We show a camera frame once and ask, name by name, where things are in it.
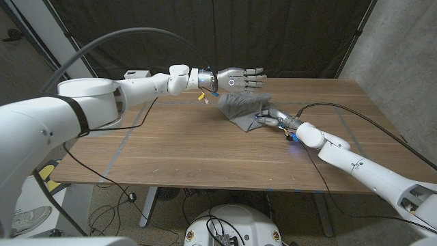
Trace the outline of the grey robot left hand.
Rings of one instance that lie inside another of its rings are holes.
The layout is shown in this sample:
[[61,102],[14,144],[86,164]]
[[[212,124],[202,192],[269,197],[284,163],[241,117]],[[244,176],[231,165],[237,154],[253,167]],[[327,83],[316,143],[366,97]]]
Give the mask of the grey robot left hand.
[[263,68],[226,68],[217,72],[218,88],[228,92],[252,92],[263,87]]

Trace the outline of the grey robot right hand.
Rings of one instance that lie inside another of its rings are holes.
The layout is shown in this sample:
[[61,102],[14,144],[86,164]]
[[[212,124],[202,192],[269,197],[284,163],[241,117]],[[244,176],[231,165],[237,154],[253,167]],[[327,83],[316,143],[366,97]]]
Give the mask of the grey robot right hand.
[[293,130],[297,130],[298,127],[303,124],[303,122],[297,117],[275,108],[269,108],[261,111],[255,116],[255,121],[268,126]]

